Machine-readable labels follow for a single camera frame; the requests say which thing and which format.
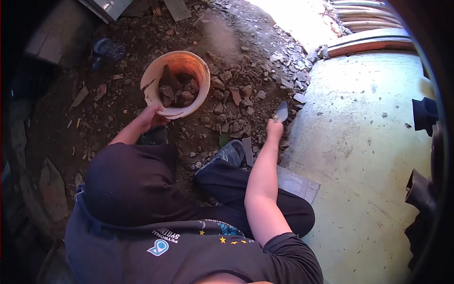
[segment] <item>trowel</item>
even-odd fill
[[[281,102],[279,107],[276,109],[276,114],[273,115],[273,122],[277,123],[278,120],[280,120],[281,122],[284,122],[284,121],[286,121],[287,117],[288,117],[288,106],[287,106],[287,102],[283,101],[283,102]]]

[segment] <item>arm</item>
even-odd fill
[[[118,133],[109,145],[115,143],[124,143],[126,145],[136,144],[140,135],[150,130],[152,126],[165,125],[169,122],[169,119],[156,115],[156,111],[158,110],[163,110],[163,108],[160,105],[146,107],[138,117]]]
[[[247,182],[244,207],[255,240],[264,247],[273,237],[291,232],[276,204],[277,156],[284,126],[268,121],[266,142],[257,157]]]

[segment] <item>bucket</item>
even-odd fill
[[[155,104],[163,105],[159,98],[158,85],[165,65],[169,66],[174,75],[180,73],[192,75],[198,82],[199,93],[190,106],[184,108],[164,108],[163,106],[163,111],[157,111],[156,113],[171,120],[186,117],[196,111],[207,98],[210,90],[210,70],[208,69],[208,65],[200,57],[189,51],[172,51],[158,57],[148,66],[140,81],[140,89],[143,89],[147,84],[152,82],[144,90],[145,102],[147,102],[148,106]]]

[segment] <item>shoe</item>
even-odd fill
[[[213,159],[206,165],[201,167],[195,174],[198,174],[198,172],[200,172],[202,169],[204,169],[206,166],[217,159],[221,159],[235,167],[239,167],[243,162],[245,154],[246,152],[244,150],[243,143],[237,139],[232,140],[229,143],[225,144],[225,146],[221,150],[219,150],[219,152],[213,157]]]
[[[166,126],[154,126],[141,136],[142,145],[153,146],[168,144]]]

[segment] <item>printed logo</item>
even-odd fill
[[[169,244],[163,239],[154,241],[154,247],[149,248],[147,251],[155,256],[160,256],[169,249]]]

